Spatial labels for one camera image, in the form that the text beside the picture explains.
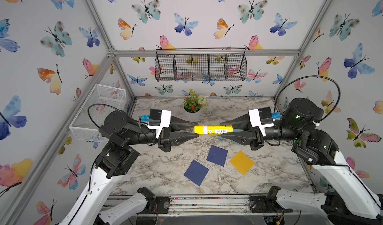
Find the yellow glue stick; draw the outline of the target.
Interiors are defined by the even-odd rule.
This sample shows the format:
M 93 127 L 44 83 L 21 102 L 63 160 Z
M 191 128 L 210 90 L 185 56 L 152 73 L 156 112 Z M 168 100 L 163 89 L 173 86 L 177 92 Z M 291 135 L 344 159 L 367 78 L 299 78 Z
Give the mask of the yellow glue stick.
M 232 133 L 232 126 L 203 126 L 204 135 L 220 135 L 224 133 Z

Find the yellow glue stick cap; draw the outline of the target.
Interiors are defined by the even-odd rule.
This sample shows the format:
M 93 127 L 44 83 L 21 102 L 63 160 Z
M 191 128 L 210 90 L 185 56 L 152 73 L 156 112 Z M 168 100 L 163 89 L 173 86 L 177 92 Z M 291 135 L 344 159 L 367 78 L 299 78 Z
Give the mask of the yellow glue stick cap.
M 194 132 L 199 134 L 199 135 L 204 135 L 205 134 L 205 128 L 204 128 L 204 126 L 201 126 L 201 125 L 194 126 Z

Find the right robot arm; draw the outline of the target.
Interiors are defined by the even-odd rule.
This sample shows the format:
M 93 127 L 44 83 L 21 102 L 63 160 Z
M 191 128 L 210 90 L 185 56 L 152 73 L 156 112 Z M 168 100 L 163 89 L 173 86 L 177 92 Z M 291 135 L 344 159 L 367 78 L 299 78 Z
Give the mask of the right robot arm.
M 331 136 L 320 130 L 327 118 L 323 109 L 307 98 L 293 99 L 276 119 L 275 110 L 264 107 L 227 124 L 233 132 L 222 138 L 249 146 L 256 151 L 269 141 L 279 146 L 292 143 L 292 152 L 319 172 L 332 190 L 326 193 L 299 193 L 278 186 L 270 188 L 263 199 L 250 198 L 250 210 L 290 212 L 299 210 L 326 218 L 334 225 L 380 225 L 383 222 L 383 197 L 360 179 Z

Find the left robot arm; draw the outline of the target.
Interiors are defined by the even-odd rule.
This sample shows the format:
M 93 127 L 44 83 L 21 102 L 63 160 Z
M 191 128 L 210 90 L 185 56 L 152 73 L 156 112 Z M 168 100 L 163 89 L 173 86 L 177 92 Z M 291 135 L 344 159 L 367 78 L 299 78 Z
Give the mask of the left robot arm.
M 132 216 L 144 213 L 152 218 L 138 219 L 138 225 L 154 225 L 158 215 L 166 212 L 169 199 L 158 199 L 148 188 L 142 187 L 128 200 L 102 211 L 102 207 L 116 185 L 128 174 L 140 153 L 133 145 L 158 145 L 163 152 L 173 146 L 199 137 L 188 129 L 198 125 L 171 115 L 169 110 L 152 109 L 149 122 L 142 123 L 127 112 L 113 108 L 98 127 L 108 142 L 92 164 L 89 181 L 62 225 L 120 225 Z

